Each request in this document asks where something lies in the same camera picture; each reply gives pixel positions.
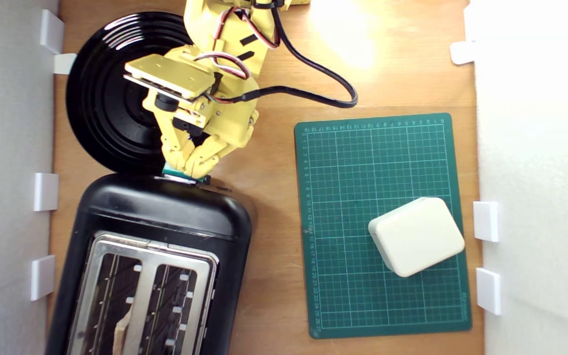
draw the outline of wooden table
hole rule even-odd
[[[472,222],[472,202],[478,200],[473,68],[455,67],[448,50],[451,42],[464,38],[462,9],[467,3],[313,0],[311,6],[283,14],[287,34],[297,48],[349,79],[360,103],[338,109],[286,95],[264,97],[258,104],[261,118],[252,141],[214,170],[215,178],[252,196],[260,213],[230,354],[483,353],[483,313],[475,299],[475,267],[482,265],[482,256]],[[65,52],[76,52],[88,36],[120,16],[150,10],[181,14],[183,5],[180,0],[61,0]],[[65,111],[66,80],[56,78],[54,171],[61,176],[61,195],[50,239],[59,276],[80,196],[93,180],[110,173],[87,155],[71,132]],[[258,83],[347,97],[338,84],[305,67],[284,48],[269,54]],[[454,119],[473,329],[314,341],[307,326],[293,126],[300,121],[428,112],[449,112]]]

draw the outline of white bracket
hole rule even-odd
[[[58,174],[34,174],[34,212],[58,209]]]
[[[57,54],[54,56],[54,74],[69,75],[76,57],[76,53]]]
[[[53,255],[32,261],[30,301],[37,301],[54,292],[55,276],[56,258]]]
[[[40,45],[54,53],[54,74],[69,75],[76,60],[75,53],[63,53],[65,23],[49,10],[43,10],[41,16]]]
[[[471,3],[464,9],[464,33],[466,40],[451,43],[451,61],[456,65],[462,65],[475,61],[475,41],[479,34],[478,7]]]
[[[476,268],[477,305],[494,315],[501,315],[501,276],[485,268]]]
[[[498,204],[496,202],[473,202],[475,238],[498,242]]]
[[[63,36],[65,36],[65,23],[49,10],[43,10],[41,16],[40,45],[54,54],[63,52]]]

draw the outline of teal object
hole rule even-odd
[[[299,123],[295,149],[311,337],[471,329],[465,251],[403,278],[367,231],[373,218],[437,196],[463,233],[450,115]]]
[[[171,166],[166,163],[164,165],[164,170],[162,170],[162,174],[167,174],[167,175],[172,175],[172,176],[177,176],[179,178],[183,178],[183,179],[188,179],[188,180],[193,180],[193,181],[200,181],[200,182],[204,182],[206,177],[202,177],[201,179],[194,179],[191,176],[185,175],[184,173],[181,173],[181,171],[178,171],[174,168],[171,168]]]

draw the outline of robotic arm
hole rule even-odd
[[[185,27],[193,45],[126,63],[124,77],[149,88],[143,107],[162,131],[166,169],[205,177],[222,157],[247,145],[259,119],[258,97],[284,93],[336,107],[354,107],[356,90],[341,76],[305,58],[291,45],[279,9],[310,0],[187,0]],[[303,63],[345,87],[351,101],[297,88],[258,88],[269,49],[284,43]]]

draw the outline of white wall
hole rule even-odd
[[[486,355],[568,354],[568,1],[473,0],[482,200],[500,204]]]
[[[48,252],[49,214],[32,211],[34,173],[52,169],[53,56],[38,44],[41,9],[0,0],[0,355],[38,355],[45,299],[30,302],[30,262]]]

